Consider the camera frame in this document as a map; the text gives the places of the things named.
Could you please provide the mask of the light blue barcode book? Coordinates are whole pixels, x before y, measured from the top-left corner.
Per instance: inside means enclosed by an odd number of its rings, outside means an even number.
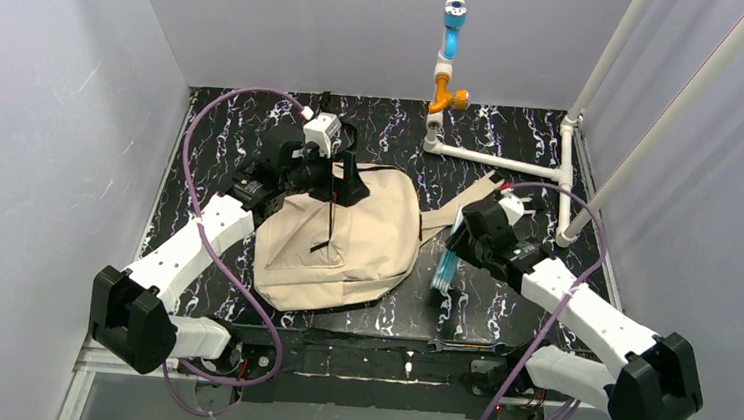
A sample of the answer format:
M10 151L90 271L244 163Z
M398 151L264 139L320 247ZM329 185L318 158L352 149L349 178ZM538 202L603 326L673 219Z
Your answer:
M459 230L462 221L464 220L462 214L462 207L457 209L457 213L453 223L451 224L451 230L448 234L448 238L451 238ZM430 282L430 288L438 290L440 293L446 293L451 286L454 279L454 275L458 270L459 256L453 252L453 250L447 247L445 244L443 247L443 253L439 258L436 270L433 272L432 280Z

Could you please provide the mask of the beige canvas backpack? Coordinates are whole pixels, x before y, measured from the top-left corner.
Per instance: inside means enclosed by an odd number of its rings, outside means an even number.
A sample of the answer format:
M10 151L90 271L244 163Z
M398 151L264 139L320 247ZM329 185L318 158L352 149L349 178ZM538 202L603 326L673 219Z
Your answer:
M369 190L360 202L342 207L299 194L258 227L253 284L274 309L326 310L380 299L408 277L422 244L504 183L489 172L441 208L423 211L405 171L357 168Z

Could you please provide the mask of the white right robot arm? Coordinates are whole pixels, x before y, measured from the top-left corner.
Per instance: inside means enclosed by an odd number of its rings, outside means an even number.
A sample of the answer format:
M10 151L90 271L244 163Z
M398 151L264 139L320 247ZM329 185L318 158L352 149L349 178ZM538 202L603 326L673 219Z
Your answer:
M587 403L611 420L687 420L704 406L691 343L632 321L574 276L562 260L514 225L519 199L490 195L468 204L447 248L546 310L592 351L579 357L544 338L504 354L497 388L553 390Z

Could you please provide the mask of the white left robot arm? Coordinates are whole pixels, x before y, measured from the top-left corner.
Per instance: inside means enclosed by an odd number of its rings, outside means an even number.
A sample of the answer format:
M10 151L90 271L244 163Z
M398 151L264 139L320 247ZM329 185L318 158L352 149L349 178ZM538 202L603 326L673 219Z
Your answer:
M101 270L91 294L93 340L142 374L169 358L221 358L236 342L233 330L219 319L178 316L175 304L215 258L253 234L287 197L302 194L342 207L368 197L355 145L325 153L327 144L305 127L272 128L258 153L232 172L230 187L166 242L122 270Z

